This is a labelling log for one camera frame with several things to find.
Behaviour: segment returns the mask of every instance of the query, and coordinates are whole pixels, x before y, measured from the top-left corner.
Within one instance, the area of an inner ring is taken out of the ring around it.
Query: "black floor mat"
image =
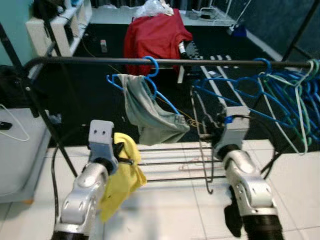
[[[124,37],[128,25],[125,24],[90,24],[80,42],[74,56],[89,57],[123,57]],[[229,55],[233,60],[252,60],[254,58],[269,58],[265,52],[254,45],[245,37],[232,37],[226,32],[225,27],[211,26],[186,26],[186,29],[192,33],[193,40],[196,43],[199,53],[204,59],[210,59],[210,56],[221,55],[226,59]],[[106,40],[107,53],[101,53],[100,40]],[[122,73],[125,73],[121,65],[112,65]],[[116,74],[108,65],[66,65],[70,82],[75,91],[78,105],[75,104],[73,95],[69,91],[67,81],[62,73],[60,65],[47,65],[39,79],[37,86],[48,94],[48,98],[42,99],[43,105],[51,113],[62,114],[62,124],[57,126],[61,136],[68,133],[73,128],[81,124],[90,124],[93,119],[108,120],[114,122],[114,130],[130,135],[138,142],[139,134],[137,127],[131,125],[125,113],[125,102],[122,93],[107,83],[107,74]],[[200,67],[193,67],[193,71],[199,71]],[[209,71],[217,72],[215,67],[208,67]],[[257,74],[263,69],[252,68],[223,68],[229,78],[238,78]],[[154,82],[158,90],[164,94],[179,110],[187,115],[194,117],[190,100],[190,86],[194,78],[185,77],[184,83],[176,84],[178,74],[173,70],[161,70]],[[224,94],[231,94],[225,88]],[[217,109],[218,100],[212,96],[203,95],[203,99],[208,109]],[[169,110],[165,103],[159,102],[165,110]],[[263,109],[263,104],[258,104],[258,108]],[[272,122],[266,121],[272,129],[276,129]],[[283,145],[283,139],[278,132],[274,131],[279,146]],[[252,123],[246,139],[266,139],[267,135],[261,131],[260,126]],[[182,139],[182,142],[195,142],[198,135],[195,127],[191,127]],[[88,133],[86,130],[80,131],[68,139],[66,145],[86,145],[88,143]]]

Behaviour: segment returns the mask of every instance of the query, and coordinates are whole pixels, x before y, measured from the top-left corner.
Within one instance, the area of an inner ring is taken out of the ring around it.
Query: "white cabinet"
[[[62,56],[71,57],[85,29],[90,22],[92,16],[92,8],[90,0],[80,0],[75,7],[67,8],[64,13],[56,16],[50,21],[51,28]],[[51,40],[49,34],[45,30],[44,21],[38,18],[31,18],[25,23],[27,31],[31,37],[34,48],[39,56],[43,56]]]

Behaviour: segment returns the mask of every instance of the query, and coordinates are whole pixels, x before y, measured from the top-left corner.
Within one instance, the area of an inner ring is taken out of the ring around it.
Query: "plastic bag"
[[[166,12],[167,10],[161,5],[159,0],[147,0],[144,5],[136,10],[134,17],[157,16]]]

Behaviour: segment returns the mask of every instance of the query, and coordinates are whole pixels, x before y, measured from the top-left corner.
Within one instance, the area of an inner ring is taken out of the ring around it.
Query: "red cloth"
[[[191,41],[192,34],[185,29],[178,9],[173,16],[159,14],[143,16],[132,22],[124,38],[124,57],[140,59],[180,59],[179,43]],[[131,75],[147,75],[151,65],[127,65]]]

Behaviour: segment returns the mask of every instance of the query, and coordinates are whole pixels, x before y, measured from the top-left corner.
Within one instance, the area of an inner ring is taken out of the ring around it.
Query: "gray cloth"
[[[138,126],[140,144],[176,143],[190,130],[183,115],[165,111],[153,100],[144,76],[118,74],[118,77],[123,86],[126,115],[131,124]]]

